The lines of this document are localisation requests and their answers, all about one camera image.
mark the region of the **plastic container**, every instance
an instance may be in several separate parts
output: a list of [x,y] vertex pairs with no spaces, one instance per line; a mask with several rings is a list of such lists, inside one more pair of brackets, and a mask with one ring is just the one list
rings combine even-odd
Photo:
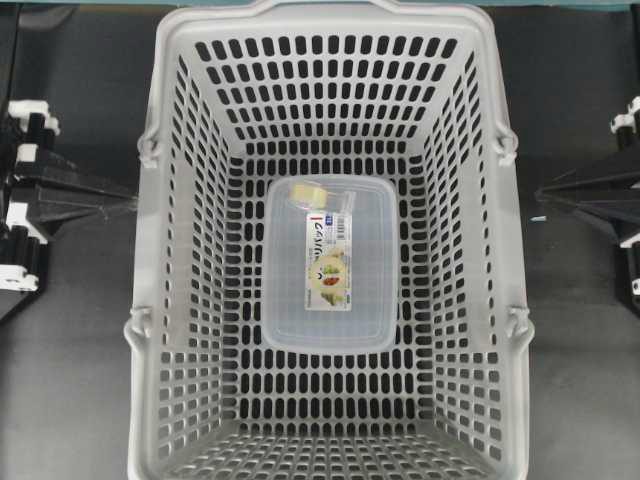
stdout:
[[[326,239],[336,215],[326,206],[303,209],[290,200],[292,187],[305,180],[334,195],[355,193],[353,210],[347,214],[352,225],[348,311],[331,311],[329,304],[326,310],[310,310],[306,305],[311,293],[305,285],[311,273],[306,262],[307,217],[319,218],[313,223]],[[377,353],[391,346],[398,309],[397,210],[393,185],[378,178],[313,175],[286,177],[271,185],[262,271],[262,332],[268,344],[315,354]]]
[[[170,14],[139,144],[130,478],[524,478],[533,328],[516,144],[479,10]],[[321,174],[396,188],[389,351],[265,342],[268,190]]]

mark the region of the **black bracket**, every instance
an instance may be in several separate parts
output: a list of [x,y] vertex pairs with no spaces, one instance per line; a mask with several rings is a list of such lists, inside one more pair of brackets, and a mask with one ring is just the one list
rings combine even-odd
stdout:
[[[37,111],[29,112],[32,107]],[[133,211],[136,195],[53,151],[57,120],[49,115],[46,103],[11,102],[0,125],[3,320],[43,292],[50,242],[64,223]]]
[[640,97],[611,125],[619,151],[572,170],[536,192],[539,202],[571,213],[622,247],[620,300],[640,314]]

